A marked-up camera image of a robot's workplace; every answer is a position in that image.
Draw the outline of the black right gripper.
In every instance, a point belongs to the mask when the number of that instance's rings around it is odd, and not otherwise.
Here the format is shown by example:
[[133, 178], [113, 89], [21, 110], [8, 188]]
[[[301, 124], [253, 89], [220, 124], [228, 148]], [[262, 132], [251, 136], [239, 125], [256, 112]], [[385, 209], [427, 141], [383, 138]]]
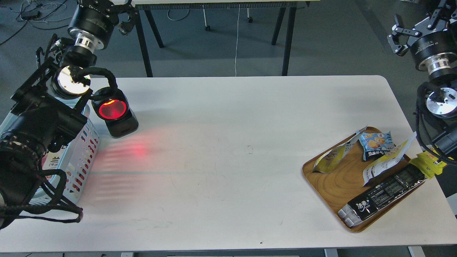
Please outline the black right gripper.
[[[426, 0], [428, 16], [417, 23], [413, 29], [393, 25], [387, 41], [394, 54], [404, 56], [410, 49], [415, 67], [419, 71], [433, 71], [430, 65], [435, 60], [446, 59], [448, 63], [456, 61], [456, 37], [450, 24], [456, 23], [456, 0]], [[405, 44], [400, 38], [409, 38]]]

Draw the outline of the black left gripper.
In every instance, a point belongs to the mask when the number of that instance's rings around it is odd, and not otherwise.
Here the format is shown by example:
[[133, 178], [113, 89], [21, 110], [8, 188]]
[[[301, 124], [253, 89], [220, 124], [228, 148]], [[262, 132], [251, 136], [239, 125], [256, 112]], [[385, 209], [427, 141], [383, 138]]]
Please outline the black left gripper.
[[139, 20], [131, 0], [78, 0], [67, 29], [75, 45], [86, 49], [105, 49], [114, 28], [129, 34]]

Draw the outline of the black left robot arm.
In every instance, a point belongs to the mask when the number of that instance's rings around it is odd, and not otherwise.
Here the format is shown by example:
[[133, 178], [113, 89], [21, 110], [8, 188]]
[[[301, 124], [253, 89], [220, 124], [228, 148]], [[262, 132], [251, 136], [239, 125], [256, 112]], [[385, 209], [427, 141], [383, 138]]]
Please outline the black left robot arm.
[[16, 120], [1, 133], [1, 228], [14, 220], [46, 220], [51, 210], [77, 214], [62, 223], [80, 222], [82, 208], [64, 197], [66, 174], [43, 170], [48, 152], [57, 152], [79, 135], [88, 118], [83, 109], [91, 101], [113, 138], [137, 130], [139, 122], [130, 109], [116, 77], [95, 67], [97, 49], [105, 49], [115, 27], [132, 31], [139, 18], [134, 3], [116, 5], [111, 0], [78, 0], [69, 24], [69, 38], [53, 35], [46, 49], [36, 51], [36, 71], [11, 97]]

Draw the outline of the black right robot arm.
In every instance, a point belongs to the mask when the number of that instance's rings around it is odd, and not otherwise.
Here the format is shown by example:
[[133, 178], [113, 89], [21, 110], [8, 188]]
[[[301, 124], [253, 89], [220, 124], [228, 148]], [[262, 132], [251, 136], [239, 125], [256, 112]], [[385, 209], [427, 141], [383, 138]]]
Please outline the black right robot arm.
[[387, 36], [392, 52], [410, 51], [416, 70], [428, 72], [417, 89], [417, 141], [439, 161], [456, 165], [456, 1], [433, 1], [427, 17], [413, 28], [401, 18]]

